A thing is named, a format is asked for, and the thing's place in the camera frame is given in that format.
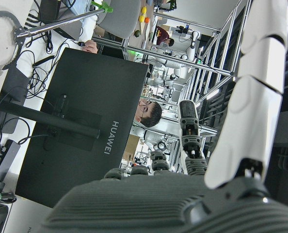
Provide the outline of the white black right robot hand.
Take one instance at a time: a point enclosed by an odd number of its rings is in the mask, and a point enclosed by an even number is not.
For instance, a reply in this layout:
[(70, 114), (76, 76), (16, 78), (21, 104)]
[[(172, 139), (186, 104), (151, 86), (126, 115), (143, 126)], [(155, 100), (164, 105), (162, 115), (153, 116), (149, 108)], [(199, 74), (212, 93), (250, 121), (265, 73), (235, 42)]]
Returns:
[(71, 189), (41, 233), (288, 233), (288, 206), (264, 186), (284, 91), (288, 1), (255, 0), (237, 82), (209, 161), (183, 147), (188, 174), (154, 155), (155, 173), (111, 170)]

